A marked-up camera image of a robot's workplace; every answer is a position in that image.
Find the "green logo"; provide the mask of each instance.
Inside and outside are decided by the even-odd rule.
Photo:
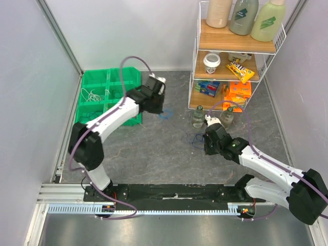
[[[236,15],[235,15],[235,21],[238,20],[238,19],[246,17],[247,13],[248,13],[247,9],[242,9],[240,11],[237,11]]]
[[[270,19],[266,19],[266,20],[262,21],[260,29],[264,29],[264,28],[267,28],[269,26],[272,26],[275,23],[275,20],[276,20],[276,17],[273,16]]]

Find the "shelf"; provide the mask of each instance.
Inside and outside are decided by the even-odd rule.
[[[202,105],[205,110],[209,110],[218,101],[223,100],[222,86],[218,88],[215,97],[210,97],[205,94],[201,94],[199,91],[195,91],[196,84],[197,83],[194,83],[191,91],[191,99],[189,104],[190,109],[196,109],[198,105]],[[218,105],[214,110],[223,110],[222,104]]]
[[[250,35],[237,35],[229,30],[229,23],[224,28],[213,28],[205,19],[201,19],[199,50],[276,54],[273,41],[260,42]]]
[[[220,53],[220,66],[216,68],[213,74],[207,73],[203,62],[204,57],[207,54],[208,51],[198,51],[194,79],[239,81],[239,79],[226,67],[226,65],[230,63],[228,53]],[[255,72],[255,75],[251,78],[251,82],[259,82],[260,78],[256,67],[255,55],[252,55],[252,59],[244,61],[242,65]]]

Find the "bottle label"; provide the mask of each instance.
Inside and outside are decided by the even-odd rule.
[[[247,13],[248,13],[247,9],[242,9],[242,10],[237,11],[236,15],[235,15],[235,21],[246,17]]]
[[[194,128],[201,128],[201,126],[203,125],[202,123],[193,123]]]
[[[275,23],[275,20],[276,20],[276,17],[273,16],[270,19],[266,19],[266,20],[262,21],[260,29],[264,29],[269,26],[272,26]]]

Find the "green plastic bin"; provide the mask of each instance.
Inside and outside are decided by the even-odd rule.
[[[141,73],[134,67],[122,70],[126,90],[141,85]],[[99,95],[101,101],[87,101],[88,93]],[[88,70],[84,73],[77,104],[75,122],[85,124],[115,106],[123,97],[123,89],[119,79],[119,69]],[[127,120],[123,126],[134,126],[142,123],[142,114]]]

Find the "yellow candy package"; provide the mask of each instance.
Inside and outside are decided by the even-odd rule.
[[[245,84],[248,80],[250,80],[254,76],[254,72],[243,67],[241,64],[238,63],[239,59],[233,60],[227,65],[227,68],[237,76],[237,78]]]

